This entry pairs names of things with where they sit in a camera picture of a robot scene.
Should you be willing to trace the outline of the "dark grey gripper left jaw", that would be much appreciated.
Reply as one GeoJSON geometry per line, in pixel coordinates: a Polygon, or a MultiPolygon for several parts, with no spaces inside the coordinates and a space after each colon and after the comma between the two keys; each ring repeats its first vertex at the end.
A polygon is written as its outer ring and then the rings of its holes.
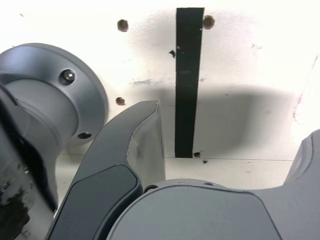
{"type": "Polygon", "coordinates": [[[163,181],[165,160],[160,105],[141,101],[110,120],[86,152],[49,240],[104,240],[122,212],[163,181]]]}

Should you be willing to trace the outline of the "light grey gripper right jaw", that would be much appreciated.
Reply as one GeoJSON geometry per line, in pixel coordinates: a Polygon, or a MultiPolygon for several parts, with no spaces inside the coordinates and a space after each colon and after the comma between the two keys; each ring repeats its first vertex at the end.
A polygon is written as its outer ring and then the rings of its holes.
{"type": "Polygon", "coordinates": [[[109,240],[317,240],[320,133],[305,138],[283,185],[239,190],[167,185],[135,200],[109,240]]]}

